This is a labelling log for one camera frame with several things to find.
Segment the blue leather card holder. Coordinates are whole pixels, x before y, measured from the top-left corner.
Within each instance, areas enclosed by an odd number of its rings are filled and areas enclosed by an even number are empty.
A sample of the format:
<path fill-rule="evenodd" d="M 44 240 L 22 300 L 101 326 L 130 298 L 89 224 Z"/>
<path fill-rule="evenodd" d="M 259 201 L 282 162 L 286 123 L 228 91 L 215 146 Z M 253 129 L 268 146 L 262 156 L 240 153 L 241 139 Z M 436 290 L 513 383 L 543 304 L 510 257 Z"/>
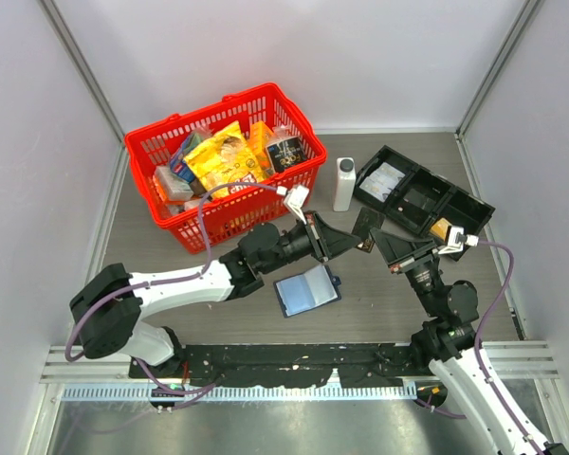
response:
<path fill-rule="evenodd" d="M 273 283 L 285 318 L 298 316 L 341 300 L 341 280 L 326 264 Z"/>

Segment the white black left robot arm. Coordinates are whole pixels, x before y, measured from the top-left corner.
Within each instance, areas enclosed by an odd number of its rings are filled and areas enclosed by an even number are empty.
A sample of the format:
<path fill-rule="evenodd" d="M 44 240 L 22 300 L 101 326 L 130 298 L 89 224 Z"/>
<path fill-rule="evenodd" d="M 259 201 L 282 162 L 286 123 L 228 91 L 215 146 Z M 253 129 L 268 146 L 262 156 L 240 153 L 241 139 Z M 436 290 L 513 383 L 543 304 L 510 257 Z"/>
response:
<path fill-rule="evenodd" d="M 244 298 L 263 286 L 266 274 L 306 256 L 326 263 L 359 242 L 309 210 L 289 231 L 271 223 L 255 226 L 234 250 L 202 266 L 150 274 L 110 264 L 69 303 L 75 321 L 70 341 L 80 343 L 88 359 L 129 356 L 137 363 L 133 376 L 149 371 L 173 377 L 187 353 L 171 328 L 152 326 L 148 317 L 188 304 Z"/>

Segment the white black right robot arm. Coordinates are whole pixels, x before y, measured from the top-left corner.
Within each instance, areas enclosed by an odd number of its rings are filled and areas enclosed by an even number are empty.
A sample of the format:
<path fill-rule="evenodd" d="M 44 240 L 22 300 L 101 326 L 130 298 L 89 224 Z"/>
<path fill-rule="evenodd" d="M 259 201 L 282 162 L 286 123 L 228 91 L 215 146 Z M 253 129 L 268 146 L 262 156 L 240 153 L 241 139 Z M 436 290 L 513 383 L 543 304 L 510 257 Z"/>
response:
<path fill-rule="evenodd" d="M 429 316 L 413 334 L 409 360 L 415 371 L 432 373 L 458 403 L 464 417 L 491 454 L 564 454 L 530 421 L 497 375 L 482 332 L 487 316 L 478 313 L 478 293 L 468 281 L 443 283 L 442 256 L 487 241 L 450 226 L 441 246 L 372 228 L 370 235 L 390 271 L 407 278 Z"/>

